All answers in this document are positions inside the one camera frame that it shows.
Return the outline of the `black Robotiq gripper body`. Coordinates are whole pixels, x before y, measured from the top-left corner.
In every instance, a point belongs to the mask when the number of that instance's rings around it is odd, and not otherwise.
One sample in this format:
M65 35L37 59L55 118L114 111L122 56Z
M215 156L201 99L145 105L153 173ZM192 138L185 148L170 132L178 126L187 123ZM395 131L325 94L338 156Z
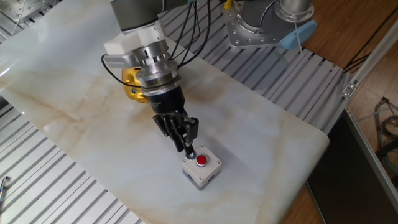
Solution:
M156 114L166 114L176 111L186 113L184 108L185 98L180 86L166 93L150 96L149 102Z

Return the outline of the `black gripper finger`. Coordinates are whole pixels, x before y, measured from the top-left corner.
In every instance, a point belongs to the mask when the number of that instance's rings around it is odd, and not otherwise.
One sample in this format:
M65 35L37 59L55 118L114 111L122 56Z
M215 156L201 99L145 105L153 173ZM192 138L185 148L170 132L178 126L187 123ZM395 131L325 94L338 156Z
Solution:
M199 120L189 117L186 112L178 111L178 136L182 142L183 150L187 159L195 159L197 154L193 148L193 141L198 136Z
M169 137L175 144L177 152L185 150L183 139L182 120L178 113L155 114L152 118L162 131L163 135Z

